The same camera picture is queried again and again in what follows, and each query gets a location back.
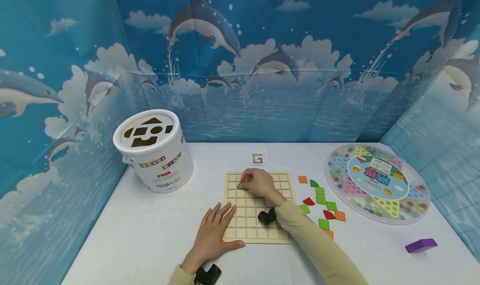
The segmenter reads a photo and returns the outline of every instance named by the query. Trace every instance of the purple block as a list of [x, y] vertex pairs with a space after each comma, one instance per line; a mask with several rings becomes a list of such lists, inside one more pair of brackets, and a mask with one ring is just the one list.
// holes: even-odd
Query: purple block
[[424, 250], [428, 250], [436, 246], [438, 246], [438, 244], [435, 242], [435, 240], [433, 240], [432, 238], [429, 238], [425, 240], [415, 241], [414, 243], [411, 243], [405, 246], [405, 248], [407, 249], [408, 253], [420, 253], [420, 252], [423, 252]]

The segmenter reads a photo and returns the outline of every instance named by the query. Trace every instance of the white bucket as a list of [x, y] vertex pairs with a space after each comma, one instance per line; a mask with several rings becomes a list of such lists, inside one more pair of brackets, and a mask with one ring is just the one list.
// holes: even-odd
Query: white bucket
[[113, 134], [123, 162], [155, 193], [170, 193], [193, 174], [193, 161], [174, 112], [154, 109], [127, 118]]

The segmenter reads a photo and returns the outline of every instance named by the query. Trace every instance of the bucket lid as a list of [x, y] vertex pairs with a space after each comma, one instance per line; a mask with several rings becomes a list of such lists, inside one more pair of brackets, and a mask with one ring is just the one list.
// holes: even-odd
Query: bucket lid
[[146, 155], [166, 146], [180, 129], [174, 112], [153, 109], [137, 113], [113, 133], [113, 144], [121, 153]]

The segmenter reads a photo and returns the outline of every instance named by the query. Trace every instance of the left hand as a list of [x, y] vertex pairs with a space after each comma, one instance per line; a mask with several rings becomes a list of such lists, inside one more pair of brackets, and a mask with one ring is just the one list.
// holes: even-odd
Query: left hand
[[230, 209], [231, 204], [226, 204], [223, 208], [221, 203], [213, 209], [208, 209], [203, 217], [193, 248], [183, 260], [181, 268], [189, 275], [193, 275], [202, 266], [205, 261], [215, 259], [229, 250], [236, 250], [245, 246], [245, 242], [235, 240], [230, 242], [223, 241], [223, 234], [232, 219], [237, 206]]

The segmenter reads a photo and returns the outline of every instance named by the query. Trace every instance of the beige sleeve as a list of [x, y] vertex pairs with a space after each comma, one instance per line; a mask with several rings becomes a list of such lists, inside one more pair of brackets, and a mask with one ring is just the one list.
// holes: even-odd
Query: beige sleeve
[[195, 280], [195, 275], [189, 275], [180, 267], [180, 264], [177, 265], [173, 275], [170, 278], [170, 281], [167, 285], [193, 285], [193, 280]]
[[344, 251], [291, 201], [275, 208], [277, 219], [300, 244], [327, 285], [368, 285]]

